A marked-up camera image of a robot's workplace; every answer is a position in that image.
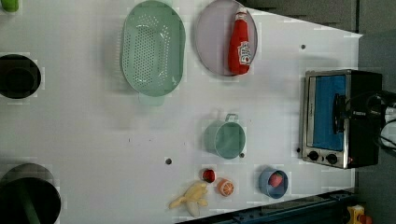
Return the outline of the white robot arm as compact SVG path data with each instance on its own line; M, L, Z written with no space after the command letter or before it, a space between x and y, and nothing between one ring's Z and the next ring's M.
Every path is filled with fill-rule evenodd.
M347 117L376 147L395 155L395 105L369 103L363 109L349 109Z

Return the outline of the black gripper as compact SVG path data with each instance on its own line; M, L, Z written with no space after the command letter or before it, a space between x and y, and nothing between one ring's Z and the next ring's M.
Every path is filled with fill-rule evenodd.
M383 124L385 121L384 110L381 105L372 105L362 109L347 108L346 116L350 120L370 121L379 124Z

